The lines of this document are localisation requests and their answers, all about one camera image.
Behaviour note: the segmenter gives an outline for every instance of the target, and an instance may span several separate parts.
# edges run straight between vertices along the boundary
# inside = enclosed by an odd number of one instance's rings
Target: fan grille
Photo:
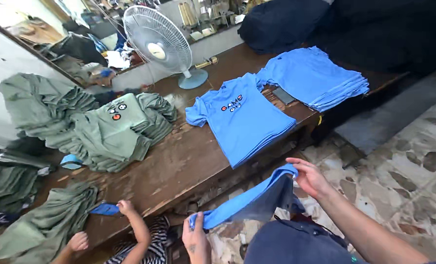
[[[147,61],[155,61],[174,73],[184,72],[192,65],[192,52],[186,38],[166,16],[145,6],[129,7],[124,14],[124,27],[132,47]],[[160,45],[166,57],[158,59],[148,44]]]

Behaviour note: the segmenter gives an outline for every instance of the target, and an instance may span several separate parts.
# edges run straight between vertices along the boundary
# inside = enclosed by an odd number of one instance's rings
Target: white fan
[[[148,62],[154,61],[172,73],[183,73],[179,87],[192,89],[207,80],[203,69],[191,69],[192,51],[186,38],[166,16],[145,6],[129,7],[124,13],[128,41]]]

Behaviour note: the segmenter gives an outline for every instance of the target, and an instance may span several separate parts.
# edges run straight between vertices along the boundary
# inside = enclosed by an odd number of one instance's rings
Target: printed graphic
[[[242,94],[238,95],[238,97],[234,101],[231,101],[231,103],[229,103],[227,106],[221,107],[221,111],[226,111],[227,109],[229,109],[230,112],[234,112],[236,108],[241,107],[241,103],[239,102],[241,100]]]
[[[108,110],[109,114],[114,114],[112,116],[112,120],[114,120],[114,121],[117,121],[120,118],[122,118],[122,115],[119,114],[119,112],[116,110],[116,108],[118,108],[118,110],[122,111],[122,110],[127,109],[127,105],[124,102],[119,102],[116,106],[113,105],[109,108],[109,110]]]

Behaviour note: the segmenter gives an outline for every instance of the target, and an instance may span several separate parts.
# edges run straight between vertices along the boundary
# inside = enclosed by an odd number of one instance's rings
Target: mirror
[[[250,1],[0,0],[0,27],[81,86],[110,86],[116,75],[144,64],[126,41],[122,17],[129,6],[159,10],[193,44],[241,22]]]

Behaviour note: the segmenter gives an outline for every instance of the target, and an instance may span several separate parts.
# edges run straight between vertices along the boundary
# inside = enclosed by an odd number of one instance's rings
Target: blue t-shirt
[[[187,123],[208,122],[232,168],[296,124],[260,93],[263,88],[255,74],[246,73],[197,97],[186,108]]]
[[[335,65],[316,46],[294,49],[270,59],[257,78],[264,84],[280,86],[320,112],[369,91],[368,81],[361,73]]]

